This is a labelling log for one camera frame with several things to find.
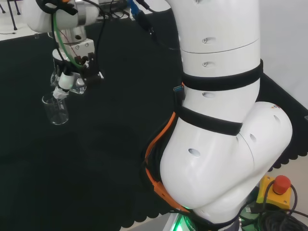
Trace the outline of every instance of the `red button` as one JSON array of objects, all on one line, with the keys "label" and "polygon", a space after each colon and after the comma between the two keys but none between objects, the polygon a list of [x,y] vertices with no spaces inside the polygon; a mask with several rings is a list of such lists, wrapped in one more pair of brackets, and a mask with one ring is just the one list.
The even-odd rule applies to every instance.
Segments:
[{"label": "red button", "polygon": [[291,187],[291,181],[289,178],[287,178],[286,176],[278,176],[275,179],[273,190],[275,193],[282,195],[290,187]]}]

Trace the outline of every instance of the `blue cable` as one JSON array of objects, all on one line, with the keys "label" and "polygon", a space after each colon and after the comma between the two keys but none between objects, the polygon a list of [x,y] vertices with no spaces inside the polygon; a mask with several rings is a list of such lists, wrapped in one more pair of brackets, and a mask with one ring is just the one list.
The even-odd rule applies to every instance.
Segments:
[{"label": "blue cable", "polygon": [[137,15],[140,10],[139,10],[138,6],[136,5],[136,3],[133,0],[128,0],[128,4],[130,6],[132,15],[133,16]]}]

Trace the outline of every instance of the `chair leg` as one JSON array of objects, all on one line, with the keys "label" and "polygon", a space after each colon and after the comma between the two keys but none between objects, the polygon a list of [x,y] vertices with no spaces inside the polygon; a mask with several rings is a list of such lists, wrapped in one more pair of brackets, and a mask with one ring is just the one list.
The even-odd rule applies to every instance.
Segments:
[{"label": "chair leg", "polygon": [[18,5],[17,5],[16,0],[14,0],[14,2],[15,2],[16,9],[17,9],[17,14],[18,14],[18,15],[21,15],[20,12],[19,12]]},{"label": "chair leg", "polygon": [[11,5],[10,5],[10,0],[8,0],[8,5],[9,5],[10,13],[11,13],[11,18],[12,18],[12,21],[13,21],[14,30],[17,30],[16,24],[15,24],[15,21],[14,21],[13,12],[12,12]]},{"label": "chair leg", "polygon": [[2,13],[5,13],[5,11],[4,11],[3,7],[1,6],[1,4],[0,4],[0,8],[2,10]]}]

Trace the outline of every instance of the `clear glass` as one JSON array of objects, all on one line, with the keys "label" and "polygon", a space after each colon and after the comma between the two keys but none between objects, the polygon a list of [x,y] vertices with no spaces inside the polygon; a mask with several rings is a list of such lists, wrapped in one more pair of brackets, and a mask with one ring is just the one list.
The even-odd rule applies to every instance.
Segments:
[{"label": "clear glass", "polygon": [[61,125],[68,121],[68,111],[64,99],[57,100],[50,92],[43,96],[42,102],[52,124]]},{"label": "clear glass", "polygon": [[58,75],[56,74],[56,72],[54,70],[52,75],[51,75],[51,78],[50,78],[50,85],[52,87],[55,87],[55,86],[58,85],[58,82],[59,82],[59,77],[58,77]]},{"label": "clear glass", "polygon": [[83,93],[85,93],[87,86],[85,85],[79,73],[74,73],[74,76],[75,82],[70,89],[70,92],[82,95]]}]

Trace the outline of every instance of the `white floor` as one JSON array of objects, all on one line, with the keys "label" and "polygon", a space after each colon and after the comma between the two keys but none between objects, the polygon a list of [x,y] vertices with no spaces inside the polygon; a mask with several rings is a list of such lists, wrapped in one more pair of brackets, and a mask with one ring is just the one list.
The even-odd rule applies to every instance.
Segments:
[{"label": "white floor", "polygon": [[[29,35],[34,35],[36,32],[31,30],[24,22],[23,22],[23,16],[22,15],[17,15],[17,10],[15,7],[14,2],[10,2],[12,12],[14,15],[14,20],[16,23],[17,30],[14,30],[13,23],[12,23],[12,18],[10,15],[9,7],[7,1],[2,1],[0,0],[1,6],[4,8],[6,13],[2,13],[0,10],[0,33],[5,34],[5,33],[13,33],[15,32],[16,34],[14,35],[2,35],[0,34],[0,41],[7,40],[7,39],[15,39],[19,37],[24,37],[24,36],[29,36]],[[22,14],[22,1],[18,1],[18,8],[19,11]]]}]

